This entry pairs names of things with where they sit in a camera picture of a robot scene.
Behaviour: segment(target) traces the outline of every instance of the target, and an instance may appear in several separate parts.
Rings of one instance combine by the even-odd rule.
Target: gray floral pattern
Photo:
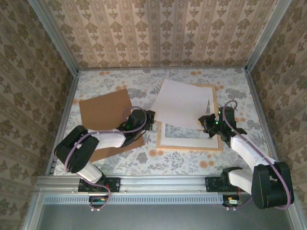
[[[66,126],[67,135],[82,123],[79,101],[127,89],[132,105],[150,109],[165,78],[189,84],[214,84],[217,101],[223,106],[230,99],[238,101],[235,113],[237,126],[247,130],[251,140],[268,152],[256,109],[243,69],[152,69],[81,71],[78,89]],[[158,125],[143,135],[145,145],[106,159],[94,162],[106,175],[209,175],[219,174],[223,168],[247,164],[233,150],[223,145],[223,152],[174,151],[156,148]],[[170,137],[207,138],[201,130],[167,125]],[[58,161],[55,175],[67,175]]]

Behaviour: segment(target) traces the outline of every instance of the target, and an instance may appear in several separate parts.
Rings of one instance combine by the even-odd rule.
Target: wallpaper
[[[42,0],[81,69],[243,66],[277,0]]]
[[[292,1],[252,71],[277,151],[307,216],[307,1]]]
[[[27,1],[0,8],[0,229],[15,230],[45,174],[71,75]]]

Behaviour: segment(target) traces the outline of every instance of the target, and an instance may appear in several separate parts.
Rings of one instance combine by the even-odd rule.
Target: patterned fabric
[[[307,216],[307,1],[292,1],[253,69],[277,151]]]
[[[27,1],[0,1],[0,229],[19,229],[71,83]]]
[[[132,105],[150,109],[164,79],[194,84],[214,84],[219,106],[229,99],[238,101],[235,113],[237,126],[264,152],[266,142],[258,120],[243,69],[168,69],[82,71],[65,135],[81,124],[79,101],[127,88]],[[106,175],[209,175],[220,174],[230,166],[248,167],[233,150],[223,145],[223,152],[157,150],[157,123],[144,136],[145,145],[122,154],[96,161],[94,164]],[[170,135],[194,137],[190,129],[172,130]],[[55,175],[67,175],[58,161]]]
[[[41,0],[79,68],[243,66],[277,0]]]

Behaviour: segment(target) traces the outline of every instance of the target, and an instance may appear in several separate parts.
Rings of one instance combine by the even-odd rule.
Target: white paper sheet
[[[211,88],[202,88],[174,80],[165,79],[151,107],[154,119],[176,127],[201,129],[198,118],[206,115]]]

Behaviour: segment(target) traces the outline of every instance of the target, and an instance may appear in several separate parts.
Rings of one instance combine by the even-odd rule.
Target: metal frame
[[[75,97],[75,93],[77,91],[78,82],[79,82],[79,75],[74,77],[72,79],[72,82],[71,82],[71,87],[70,87],[70,90],[69,90],[69,93],[68,93],[68,96],[67,96],[67,100],[66,100],[66,103],[65,103],[65,106],[64,106],[62,118],[61,118],[61,121],[59,123],[57,135],[56,135],[56,138],[54,140],[52,152],[51,152],[49,162],[48,162],[48,165],[47,165],[47,168],[46,168],[46,172],[45,172],[46,176],[52,174],[51,173],[52,168],[55,167],[56,157],[55,157],[53,152],[54,152],[54,149],[56,148],[56,146],[63,140],[64,132],[65,132],[66,125],[67,125],[68,118],[69,118],[69,114],[70,114],[70,111],[71,111],[71,106],[72,106],[72,103],[73,103],[73,99]]]
[[[253,101],[259,116],[260,124],[263,129],[264,137],[267,141],[269,152],[278,160],[277,152],[275,150],[270,130],[268,128],[260,100],[253,83],[251,74],[246,73],[248,85],[251,90]],[[57,143],[64,134],[65,126],[70,113],[71,102],[74,98],[74,93],[77,89],[78,77],[74,79],[69,99],[65,105],[61,126],[57,134]],[[54,156],[50,158],[49,164],[54,163]],[[178,196],[178,195],[218,195],[218,194],[232,194],[232,193],[207,193],[205,189],[205,180],[207,177],[203,176],[110,176],[121,177],[121,189],[118,194],[112,196],[139,196],[139,195],[158,195],[158,196]],[[40,176],[37,180],[36,191],[33,195],[28,213],[25,219],[23,230],[35,230],[37,228],[40,213],[44,205],[44,198],[46,195],[105,195],[105,193],[78,193],[79,185],[78,176]],[[306,229],[306,220],[300,206],[300,202],[295,195],[295,203],[288,209],[289,216],[292,220],[295,230]]]
[[[265,46],[272,37],[276,27],[278,26],[280,20],[282,19],[284,13],[288,9],[292,0],[279,0],[273,10],[270,18],[265,25],[262,34],[260,35],[252,53],[250,54],[246,67],[249,71],[252,71],[255,67],[258,59],[260,58]]]
[[[69,51],[70,48],[66,44],[65,39],[62,37],[61,33],[58,32],[53,20],[51,19],[48,11],[46,10],[42,1],[39,0],[29,0],[32,8],[37,14],[39,20],[50,36],[53,44],[56,46],[57,50],[61,54],[61,57],[66,63],[67,68],[70,70],[71,74],[75,77],[77,75],[77,66],[73,55]]]
[[[112,196],[139,195],[229,195],[234,193],[208,193],[205,188],[207,176],[120,176],[121,189]],[[28,209],[23,230],[36,230],[46,195],[100,196],[106,193],[78,193],[78,176],[39,176]]]
[[[254,84],[254,80],[249,70],[245,70],[245,75],[248,81],[248,86],[250,88],[250,92],[251,92],[251,95],[254,101],[254,105],[256,107],[256,112],[259,118],[259,122],[261,124],[264,139],[266,140],[266,144],[267,144],[269,153],[271,154],[271,157],[273,157],[276,161],[280,161],[276,148],[274,146],[274,142],[271,136],[271,132],[270,132],[267,120],[265,118],[265,115],[264,115],[264,112],[261,106],[261,102],[260,102],[260,99],[259,99],[259,96],[256,90],[256,86]],[[300,200],[298,199],[298,196],[295,191],[294,191],[294,195],[295,195],[295,202],[288,208],[290,219],[292,221],[292,224],[295,230],[306,230],[307,229],[306,218],[302,210]]]

